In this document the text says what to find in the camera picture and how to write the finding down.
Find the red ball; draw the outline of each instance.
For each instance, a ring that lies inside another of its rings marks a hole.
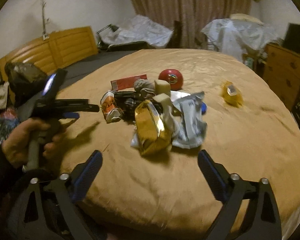
[[[171,90],[174,91],[181,89],[183,85],[183,76],[176,69],[165,69],[160,73],[158,79],[167,81],[171,86]]]

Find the wooden headboard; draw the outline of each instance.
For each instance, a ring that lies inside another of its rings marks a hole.
[[[30,62],[48,75],[58,68],[97,54],[98,49],[91,28],[82,27],[52,32],[49,38],[37,38],[0,59],[0,78],[8,81],[4,71],[7,62]]]

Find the metal screw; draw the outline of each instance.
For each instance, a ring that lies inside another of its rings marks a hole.
[[[269,183],[269,180],[268,180],[267,178],[262,178],[262,179],[261,179],[261,182],[262,182],[263,184],[268,184],[268,183]]]
[[[63,173],[59,177],[59,179],[61,179],[61,180],[67,180],[68,178],[69,178],[69,174],[68,173]]]
[[[236,173],[232,173],[232,174],[230,175],[230,178],[231,178],[232,180],[239,180],[239,179],[240,179],[240,176],[239,176],[238,174],[236,174]]]
[[[30,180],[30,184],[36,184],[36,183],[38,183],[38,181],[39,181],[38,178],[32,178],[32,179]]]

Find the curtain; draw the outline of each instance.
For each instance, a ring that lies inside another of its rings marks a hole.
[[[248,14],[251,0],[131,0],[137,14],[149,17],[168,28],[174,20],[182,24],[182,48],[194,48],[195,37],[209,22],[229,18],[234,13]]]

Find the red box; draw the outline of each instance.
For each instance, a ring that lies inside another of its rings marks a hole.
[[[146,74],[128,77],[128,78],[121,78],[117,80],[111,81],[112,90],[122,90],[126,88],[133,88],[133,84],[138,79],[148,79]]]

